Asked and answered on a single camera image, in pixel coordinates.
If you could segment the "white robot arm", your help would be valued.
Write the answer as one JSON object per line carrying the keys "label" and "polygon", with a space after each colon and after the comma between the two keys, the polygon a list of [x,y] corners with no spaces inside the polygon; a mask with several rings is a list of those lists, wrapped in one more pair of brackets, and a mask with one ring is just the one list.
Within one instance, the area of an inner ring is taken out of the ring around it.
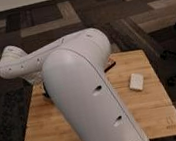
{"label": "white robot arm", "polygon": [[6,46],[0,77],[43,83],[82,141],[150,141],[107,80],[110,48],[96,28],[70,33],[31,53]]}

